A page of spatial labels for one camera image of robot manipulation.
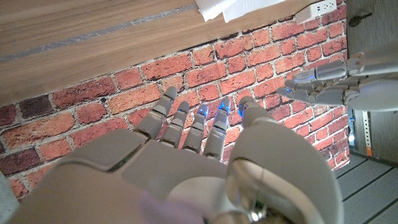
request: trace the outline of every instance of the red brick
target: red brick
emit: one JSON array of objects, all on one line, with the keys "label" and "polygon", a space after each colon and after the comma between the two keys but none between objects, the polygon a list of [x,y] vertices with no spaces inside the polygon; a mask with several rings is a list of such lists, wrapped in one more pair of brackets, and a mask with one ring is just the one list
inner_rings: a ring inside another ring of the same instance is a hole
[{"label": "red brick", "polygon": [[160,92],[155,83],[126,91],[108,100],[108,107],[112,114],[117,114],[135,106],[143,105],[160,98]]},{"label": "red brick", "polygon": [[65,88],[53,93],[55,104],[59,108],[66,108],[83,101],[92,100],[99,96],[115,92],[111,77],[104,77],[81,85]]},{"label": "red brick", "polygon": [[316,61],[314,63],[311,63],[310,65],[307,65],[306,67],[304,67],[304,69],[308,70],[308,69],[311,69],[311,68],[318,67],[320,65],[324,65],[326,63],[329,63],[329,59],[322,59],[322,60]]},{"label": "red brick", "polygon": [[202,101],[215,100],[219,97],[218,88],[214,84],[209,84],[199,89],[199,97]]},{"label": "red brick", "polygon": [[296,70],[293,70],[293,71],[289,72],[288,74],[286,74],[286,79],[287,79],[287,80],[292,80],[292,79],[293,79],[293,76],[294,76],[295,74],[297,74],[299,71],[300,71],[300,69],[298,68],[298,69],[296,69]]},{"label": "red brick", "polygon": [[239,105],[239,101],[240,101],[244,96],[251,96],[251,97],[252,97],[251,91],[250,91],[250,90],[243,90],[243,91],[240,91],[240,92],[238,93],[238,95],[236,96],[236,98],[235,98],[236,104],[237,104],[237,105]]},{"label": "red brick", "polygon": [[318,27],[319,27],[319,19],[318,18],[308,21],[304,24],[305,30],[312,30],[312,29],[316,29]]},{"label": "red brick", "polygon": [[344,167],[347,164],[349,164],[349,159],[343,161],[341,164],[338,164],[338,166],[336,166],[335,170],[338,170],[338,169]]},{"label": "red brick", "polygon": [[184,132],[182,133],[181,138],[180,138],[180,144],[178,145],[178,148],[179,148],[179,149],[181,149],[182,146],[184,145],[184,142],[185,142],[185,140],[187,139],[187,136],[188,136],[188,132],[189,132],[189,131],[184,131]]},{"label": "red brick", "polygon": [[325,159],[330,159],[331,158],[331,155],[330,155],[330,152],[329,152],[328,149],[323,149],[323,150],[321,150],[319,152],[323,155],[323,157]]},{"label": "red brick", "polygon": [[253,46],[250,36],[245,35],[237,39],[217,43],[214,45],[214,48],[217,52],[218,58],[226,58],[237,55],[243,52],[243,50],[250,50]]},{"label": "red brick", "polygon": [[61,139],[58,141],[43,144],[39,147],[40,153],[46,161],[64,156],[68,154],[72,149],[69,146],[67,139]]},{"label": "red brick", "polygon": [[25,185],[19,179],[11,179],[9,180],[10,187],[14,192],[15,197],[21,197],[28,193]]},{"label": "red brick", "polygon": [[324,56],[329,56],[333,53],[339,52],[347,48],[347,38],[339,37],[337,39],[331,40],[325,44],[322,44],[322,50]]},{"label": "red brick", "polygon": [[322,140],[322,139],[328,137],[328,129],[323,128],[323,129],[317,131],[316,135],[317,135],[317,140]]},{"label": "red brick", "polygon": [[29,181],[30,186],[35,189],[40,181],[42,181],[44,175],[54,167],[54,165],[45,166],[37,171],[33,171],[26,175],[26,179]]},{"label": "red brick", "polygon": [[280,120],[290,116],[290,107],[288,105],[282,105],[282,106],[279,106],[279,107],[273,109],[269,113],[275,120],[280,121]]},{"label": "red brick", "polygon": [[234,110],[228,117],[228,122],[230,126],[235,126],[242,123],[242,117],[239,115],[239,110]]},{"label": "red brick", "polygon": [[334,116],[335,119],[341,117],[343,115],[343,113],[344,113],[344,107],[343,106],[339,106],[339,107],[335,108],[333,110],[333,113],[335,115]]},{"label": "red brick", "polygon": [[348,147],[348,139],[343,138],[340,141],[335,142],[332,146],[329,147],[330,153],[332,155],[336,155],[341,151],[344,151]]},{"label": "red brick", "polygon": [[269,62],[270,60],[274,60],[275,58],[279,58],[280,50],[279,45],[274,44],[264,49],[254,49],[252,52],[249,52],[246,56],[249,66],[257,65],[263,62]]},{"label": "red brick", "polygon": [[306,109],[303,112],[295,114],[291,118],[287,118],[284,122],[287,128],[294,128],[312,118],[312,109]]},{"label": "red brick", "polygon": [[169,116],[172,116],[173,114],[175,114],[175,112],[177,111],[177,109],[180,106],[180,103],[182,101],[188,102],[190,108],[199,104],[199,99],[198,99],[197,93],[193,90],[189,91],[187,93],[178,95],[173,103],[173,106],[170,109]]},{"label": "red brick", "polygon": [[326,41],[328,35],[328,29],[318,29],[315,32],[310,32],[307,34],[302,34],[297,37],[297,47],[298,49],[304,49],[306,47],[319,44]]},{"label": "red brick", "polygon": [[305,63],[304,52],[300,52],[291,57],[284,57],[275,62],[276,73],[289,71]]},{"label": "red brick", "polygon": [[301,101],[293,101],[292,103],[292,108],[293,108],[293,113],[297,113],[300,112],[302,110],[304,110],[306,107],[305,103],[301,102]]},{"label": "red brick", "polygon": [[266,109],[274,108],[280,105],[280,95],[273,94],[266,96]]},{"label": "red brick", "polygon": [[19,103],[23,118],[31,118],[54,111],[48,95],[42,95]]},{"label": "red brick", "polygon": [[306,124],[306,125],[302,126],[301,128],[297,128],[296,133],[303,137],[307,136],[308,134],[310,134],[310,128]]},{"label": "red brick", "polygon": [[40,158],[35,149],[17,152],[0,159],[0,171],[5,176],[27,170],[40,164]]},{"label": "red brick", "polygon": [[325,149],[326,147],[331,146],[332,144],[333,144],[332,138],[327,138],[327,139],[324,139],[322,142],[314,145],[314,147],[318,151],[321,151],[322,149]]},{"label": "red brick", "polygon": [[238,127],[228,129],[226,131],[225,145],[227,146],[229,143],[235,142],[239,134],[241,134],[241,131]]},{"label": "red brick", "polygon": [[114,79],[119,89],[127,89],[142,84],[141,74],[138,68],[130,68],[114,74]]},{"label": "red brick", "polygon": [[305,140],[307,140],[310,144],[314,144],[315,143],[315,134],[311,134],[311,135],[305,137]]},{"label": "red brick", "polygon": [[330,160],[328,160],[328,164],[330,168],[335,168],[336,167],[335,158],[331,158]]},{"label": "red brick", "polygon": [[127,124],[123,118],[113,118],[107,122],[95,124],[86,129],[72,133],[70,136],[72,137],[75,146],[80,147],[110,131],[127,128]]},{"label": "red brick", "polygon": [[0,108],[0,126],[10,125],[15,121],[17,110],[14,105],[3,106]]},{"label": "red brick", "polygon": [[195,65],[204,65],[214,61],[214,52],[211,46],[193,51]]},{"label": "red brick", "polygon": [[316,105],[313,107],[313,113],[315,116],[321,115],[328,110],[327,105]]},{"label": "red brick", "polygon": [[348,125],[348,117],[344,116],[329,125],[329,133],[333,134]]},{"label": "red brick", "polygon": [[333,136],[333,142],[336,143],[336,142],[342,140],[345,137],[346,137],[345,130],[342,130],[342,131],[340,131],[339,133],[337,133],[337,134],[335,134]]},{"label": "red brick", "polygon": [[179,54],[143,65],[142,72],[150,80],[166,77],[192,68],[189,53]]},{"label": "red brick", "polygon": [[309,62],[313,62],[315,60],[320,59],[322,56],[320,47],[313,47],[307,50],[307,58]]},{"label": "red brick", "polygon": [[164,121],[159,133],[157,133],[156,140],[159,140],[163,136],[168,126],[169,123],[167,121]]},{"label": "red brick", "polygon": [[240,73],[232,78],[220,82],[220,89],[223,95],[231,93],[232,91],[238,90],[256,81],[254,71],[248,71]]},{"label": "red brick", "polygon": [[184,80],[181,75],[176,75],[174,77],[168,77],[162,79],[162,89],[166,91],[170,86],[177,88],[178,92],[184,89]]},{"label": "red brick", "polygon": [[274,75],[274,69],[271,64],[258,65],[256,66],[257,82],[261,82],[266,78],[270,78]]},{"label": "red brick", "polygon": [[145,108],[141,110],[137,110],[127,117],[128,120],[136,127],[142,121],[145,116],[150,112],[150,108]]},{"label": "red brick", "polygon": [[246,64],[242,55],[238,55],[228,60],[228,70],[231,74],[243,71],[244,68],[246,68]]},{"label": "red brick", "polygon": [[253,43],[255,47],[266,45],[270,42],[271,37],[269,35],[269,28],[253,32]]},{"label": "red brick", "polygon": [[256,98],[262,98],[270,93],[275,92],[279,87],[284,85],[285,79],[283,77],[271,78],[270,80],[267,80],[253,88],[254,96]]},{"label": "red brick", "polygon": [[343,51],[343,58],[344,58],[344,60],[347,60],[347,50]]},{"label": "red brick", "polygon": [[191,114],[189,112],[188,115],[187,115],[187,118],[185,120],[184,129],[185,128],[190,128],[192,126],[192,124],[193,124],[193,118],[192,118],[192,116],[191,116]]},{"label": "red brick", "polygon": [[324,116],[311,121],[311,123],[310,123],[311,131],[318,130],[318,129],[326,126],[331,121],[333,121],[333,113],[329,112],[329,113],[325,114]]},{"label": "red brick", "polygon": [[343,57],[342,53],[337,53],[337,54],[335,54],[335,55],[330,57],[330,61],[331,62],[334,62],[334,61],[337,61],[337,60],[343,60],[343,59],[344,59],[344,57]]},{"label": "red brick", "polygon": [[189,87],[211,82],[226,76],[225,65],[223,62],[214,63],[203,68],[198,68],[187,72],[185,75]]},{"label": "red brick", "polygon": [[78,108],[76,113],[79,123],[90,124],[99,121],[106,114],[106,109],[101,103],[90,103]]},{"label": "red brick", "polygon": [[282,102],[283,102],[283,103],[292,101],[292,99],[290,99],[290,98],[288,98],[288,97],[281,96],[280,98],[282,99]]},{"label": "red brick", "polygon": [[222,159],[223,162],[226,162],[229,160],[233,149],[234,149],[234,146],[225,147],[224,153],[223,153],[223,159]]},{"label": "red brick", "polygon": [[343,22],[329,26],[329,37],[334,38],[343,33]]},{"label": "red brick", "polygon": [[280,48],[282,49],[282,55],[288,55],[293,53],[296,50],[296,43],[293,38],[282,41],[280,44]]},{"label": "red brick", "polygon": [[11,149],[32,144],[50,136],[64,133],[73,127],[75,119],[71,113],[61,113],[51,118],[43,118],[4,132],[6,142]]},{"label": "red brick", "polygon": [[5,152],[6,149],[4,148],[4,146],[2,145],[2,143],[0,142],[0,154]]},{"label": "red brick", "polygon": [[348,158],[346,157],[345,152],[341,152],[339,154],[336,155],[335,160],[336,160],[336,164],[339,165],[342,162],[345,162],[345,160],[347,160]]},{"label": "red brick", "polygon": [[328,13],[322,17],[322,24],[327,25],[331,22],[336,22],[346,17],[346,5],[339,6],[337,10]]},{"label": "red brick", "polygon": [[296,22],[286,22],[272,28],[272,38],[280,40],[304,32],[304,25]]}]

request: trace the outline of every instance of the robotic hand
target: robotic hand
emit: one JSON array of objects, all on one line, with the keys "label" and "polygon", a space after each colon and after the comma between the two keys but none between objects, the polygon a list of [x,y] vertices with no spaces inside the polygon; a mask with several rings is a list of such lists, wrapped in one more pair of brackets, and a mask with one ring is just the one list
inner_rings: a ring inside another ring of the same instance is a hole
[{"label": "robotic hand", "polygon": [[206,105],[183,149],[187,102],[156,141],[176,96],[170,87],[133,131],[115,130],[64,157],[10,223],[343,223],[340,189],[323,156],[251,97],[239,102],[244,130],[228,166],[220,163],[227,98],[202,155]]},{"label": "robotic hand", "polygon": [[277,92],[313,104],[363,111],[398,110],[398,41],[302,71]]}]

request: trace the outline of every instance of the wooden panel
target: wooden panel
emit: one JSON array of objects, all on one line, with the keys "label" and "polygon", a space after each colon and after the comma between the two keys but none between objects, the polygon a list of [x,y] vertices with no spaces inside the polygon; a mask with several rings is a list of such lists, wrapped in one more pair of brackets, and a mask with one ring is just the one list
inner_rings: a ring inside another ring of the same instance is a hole
[{"label": "wooden panel", "polygon": [[345,223],[364,223],[398,198],[398,169],[393,169],[344,202]]},{"label": "wooden panel", "polygon": [[391,167],[366,161],[338,179],[343,200],[387,172]]},{"label": "wooden panel", "polygon": [[351,155],[349,159],[349,164],[335,171],[336,178],[339,178],[342,175],[346,174],[347,172],[354,169],[356,166],[358,166],[360,163],[364,161],[366,161],[366,159],[359,156]]},{"label": "wooden panel", "polygon": [[369,224],[398,223],[398,202],[369,222]]},{"label": "wooden panel", "polygon": [[0,9],[0,56],[119,25],[195,0],[5,1]]},{"label": "wooden panel", "polygon": [[146,22],[0,64],[0,105],[145,62],[219,37],[295,14],[314,0],[286,0],[227,24],[208,22],[197,9]]}]

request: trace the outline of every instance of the robot fingertip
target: robot fingertip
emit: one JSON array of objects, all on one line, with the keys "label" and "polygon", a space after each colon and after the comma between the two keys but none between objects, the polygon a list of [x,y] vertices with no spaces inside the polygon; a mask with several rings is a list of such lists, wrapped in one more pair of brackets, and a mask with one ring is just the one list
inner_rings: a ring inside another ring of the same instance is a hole
[{"label": "robot fingertip", "polygon": [[170,86],[164,93],[165,96],[170,97],[171,99],[175,100],[177,97],[177,88],[175,86]]},{"label": "robot fingertip", "polygon": [[184,113],[188,113],[189,110],[189,103],[186,101],[183,101],[180,103],[180,106],[178,106],[178,110],[182,111]]}]

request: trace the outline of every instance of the robot finger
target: robot finger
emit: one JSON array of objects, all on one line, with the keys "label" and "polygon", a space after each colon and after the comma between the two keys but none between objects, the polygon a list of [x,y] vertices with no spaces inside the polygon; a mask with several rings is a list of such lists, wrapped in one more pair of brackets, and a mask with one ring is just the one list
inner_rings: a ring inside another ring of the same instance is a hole
[{"label": "robot finger", "polygon": [[183,149],[199,153],[201,150],[201,141],[205,132],[206,117],[209,112],[207,105],[201,105],[198,113],[195,115],[193,125],[190,128],[187,138],[182,146]]},{"label": "robot finger", "polygon": [[299,72],[293,76],[293,81],[298,84],[310,83],[317,80],[332,80],[347,76],[347,65],[344,60],[320,65],[317,68]]},{"label": "robot finger", "polygon": [[152,108],[134,131],[142,133],[148,138],[155,139],[176,97],[177,88],[174,86],[169,87],[163,96],[160,97],[155,107]]},{"label": "robot finger", "polygon": [[184,128],[185,120],[189,110],[189,104],[186,101],[180,103],[177,112],[175,112],[173,120],[165,130],[165,133],[161,137],[160,141],[166,144],[171,144],[174,148],[178,147],[180,138],[182,135],[182,129]]},{"label": "robot finger", "polygon": [[230,108],[230,100],[227,97],[223,98],[218,106],[213,127],[207,137],[206,146],[203,151],[204,156],[211,157],[219,161],[223,157],[226,127]]}]

